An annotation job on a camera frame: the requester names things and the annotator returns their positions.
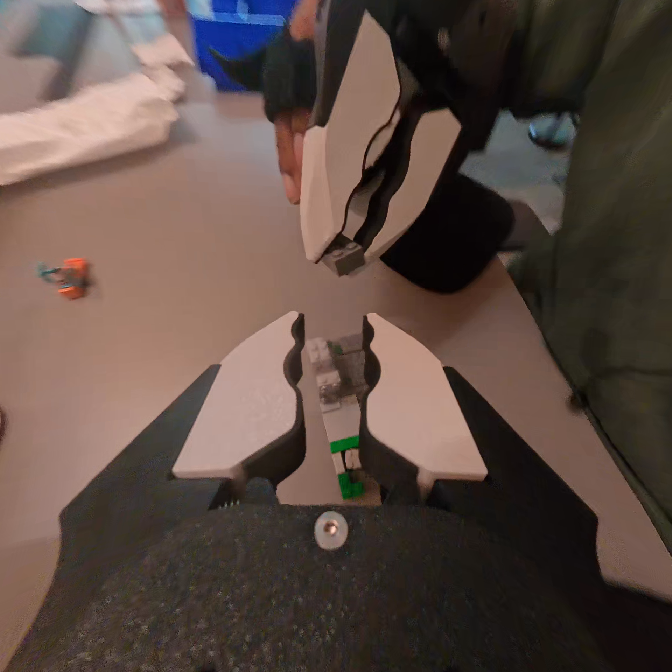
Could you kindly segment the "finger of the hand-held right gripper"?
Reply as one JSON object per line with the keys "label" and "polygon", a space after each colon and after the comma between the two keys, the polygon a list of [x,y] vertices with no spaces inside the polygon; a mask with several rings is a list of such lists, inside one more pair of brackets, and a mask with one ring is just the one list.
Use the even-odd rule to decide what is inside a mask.
{"label": "finger of the hand-held right gripper", "polygon": [[345,228],[349,201],[362,181],[367,154],[398,108],[401,86],[391,40],[364,11],[331,110],[327,75],[339,70],[325,56],[321,94],[303,144],[300,226],[308,261],[317,263]]}
{"label": "finger of the hand-held right gripper", "polygon": [[448,108],[421,114],[411,138],[408,168],[388,201],[382,229],[366,249],[366,262],[380,258],[416,222],[458,139],[460,123]]}

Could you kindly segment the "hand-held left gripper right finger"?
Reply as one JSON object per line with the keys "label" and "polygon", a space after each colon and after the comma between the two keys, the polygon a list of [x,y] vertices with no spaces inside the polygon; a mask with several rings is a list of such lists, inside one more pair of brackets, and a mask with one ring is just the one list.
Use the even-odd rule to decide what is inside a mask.
{"label": "hand-held left gripper right finger", "polygon": [[377,313],[363,322],[360,458],[379,483],[483,481],[488,470],[440,360]]}

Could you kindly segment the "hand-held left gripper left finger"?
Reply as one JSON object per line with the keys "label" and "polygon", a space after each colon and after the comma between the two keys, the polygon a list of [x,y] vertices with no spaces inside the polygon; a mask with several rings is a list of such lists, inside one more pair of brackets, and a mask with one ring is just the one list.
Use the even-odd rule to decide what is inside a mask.
{"label": "hand-held left gripper left finger", "polygon": [[231,350],[173,465],[176,478],[284,481],[298,470],[304,338],[304,315],[292,310]]}

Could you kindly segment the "grey toy brick model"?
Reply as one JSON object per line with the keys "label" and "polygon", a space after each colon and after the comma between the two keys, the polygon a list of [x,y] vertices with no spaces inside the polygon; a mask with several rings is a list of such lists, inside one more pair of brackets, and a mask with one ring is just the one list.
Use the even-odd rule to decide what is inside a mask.
{"label": "grey toy brick model", "polygon": [[349,471],[364,483],[364,470],[359,458],[360,406],[343,405],[329,412],[321,410],[321,414],[336,475]]}

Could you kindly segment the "light grey brick assembly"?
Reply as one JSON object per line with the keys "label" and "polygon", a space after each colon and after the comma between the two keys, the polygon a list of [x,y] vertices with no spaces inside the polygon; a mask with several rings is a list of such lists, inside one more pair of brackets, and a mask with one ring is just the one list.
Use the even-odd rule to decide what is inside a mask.
{"label": "light grey brick assembly", "polygon": [[343,405],[360,405],[367,390],[362,334],[333,341],[317,337],[308,340],[305,347],[321,410],[329,412]]}

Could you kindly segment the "dark grey four-stud brick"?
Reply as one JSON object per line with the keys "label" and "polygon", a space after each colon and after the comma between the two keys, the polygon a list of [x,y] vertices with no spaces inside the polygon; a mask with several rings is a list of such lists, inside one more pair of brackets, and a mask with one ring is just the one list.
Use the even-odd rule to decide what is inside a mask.
{"label": "dark grey four-stud brick", "polygon": [[364,249],[356,241],[340,233],[324,252],[321,264],[338,277],[357,273],[365,266]]}

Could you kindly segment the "grey desk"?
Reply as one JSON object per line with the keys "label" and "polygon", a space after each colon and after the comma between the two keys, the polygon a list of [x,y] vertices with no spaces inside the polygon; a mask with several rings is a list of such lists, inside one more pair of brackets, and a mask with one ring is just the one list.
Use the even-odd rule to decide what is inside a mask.
{"label": "grey desk", "polygon": [[[671,556],[495,260],[463,292],[376,264],[337,278],[305,259],[297,212],[252,96],[181,106],[155,152],[1,192],[1,547],[58,535],[61,509],[210,365],[296,310],[339,337],[375,312],[454,367],[599,519],[605,577],[671,597]],[[67,300],[38,265],[84,258]]]}

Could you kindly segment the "person's right hand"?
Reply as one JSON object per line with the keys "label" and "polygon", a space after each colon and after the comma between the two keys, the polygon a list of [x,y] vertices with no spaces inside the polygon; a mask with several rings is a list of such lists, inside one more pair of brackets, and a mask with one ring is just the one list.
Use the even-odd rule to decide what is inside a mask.
{"label": "person's right hand", "polygon": [[311,111],[304,108],[280,113],[273,122],[278,166],[290,204],[300,203],[305,133]]}

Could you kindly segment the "black mesh pad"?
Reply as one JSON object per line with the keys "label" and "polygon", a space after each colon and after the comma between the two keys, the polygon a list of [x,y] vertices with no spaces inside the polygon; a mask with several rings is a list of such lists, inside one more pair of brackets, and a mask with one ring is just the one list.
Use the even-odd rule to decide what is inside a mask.
{"label": "black mesh pad", "polygon": [[452,294],[483,273],[514,222],[504,197],[458,173],[437,187],[414,224],[380,259],[415,286]]}

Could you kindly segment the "blue plastic bin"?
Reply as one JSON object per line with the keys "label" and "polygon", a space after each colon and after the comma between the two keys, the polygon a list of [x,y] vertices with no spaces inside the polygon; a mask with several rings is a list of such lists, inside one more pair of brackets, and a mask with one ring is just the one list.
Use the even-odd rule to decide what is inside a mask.
{"label": "blue plastic bin", "polygon": [[217,91],[243,91],[212,52],[237,60],[265,46],[290,19],[296,1],[187,1],[194,51],[201,72]]}

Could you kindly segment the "orange toy brick figure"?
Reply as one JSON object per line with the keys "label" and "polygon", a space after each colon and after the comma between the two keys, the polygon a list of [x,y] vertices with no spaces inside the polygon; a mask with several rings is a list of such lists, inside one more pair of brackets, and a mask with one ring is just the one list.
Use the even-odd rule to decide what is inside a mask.
{"label": "orange toy brick figure", "polygon": [[57,288],[67,300],[85,298],[92,287],[90,265],[84,258],[65,259],[61,266],[38,265],[38,277]]}

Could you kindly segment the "white paper bag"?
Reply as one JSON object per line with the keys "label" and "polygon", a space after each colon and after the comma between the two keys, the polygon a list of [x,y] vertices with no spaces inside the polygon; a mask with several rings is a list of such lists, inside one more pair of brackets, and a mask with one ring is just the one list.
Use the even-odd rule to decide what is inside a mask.
{"label": "white paper bag", "polygon": [[195,64],[173,35],[131,47],[140,72],[1,115],[1,186],[164,144]]}

